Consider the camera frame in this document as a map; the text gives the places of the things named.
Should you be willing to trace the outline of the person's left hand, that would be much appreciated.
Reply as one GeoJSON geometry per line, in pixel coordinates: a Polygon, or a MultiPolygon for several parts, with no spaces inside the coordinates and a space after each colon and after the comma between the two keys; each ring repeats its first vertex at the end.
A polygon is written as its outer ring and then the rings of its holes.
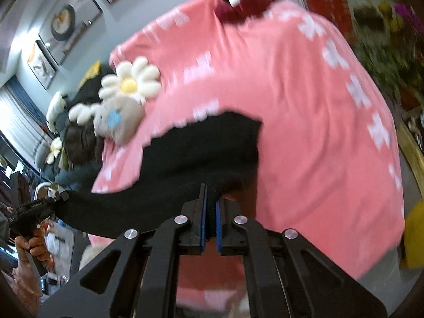
{"type": "Polygon", "coordinates": [[[40,228],[33,230],[33,236],[31,238],[17,236],[14,239],[14,244],[20,266],[29,265],[29,255],[44,265],[50,262],[51,256],[45,245],[43,232],[40,228]]]}

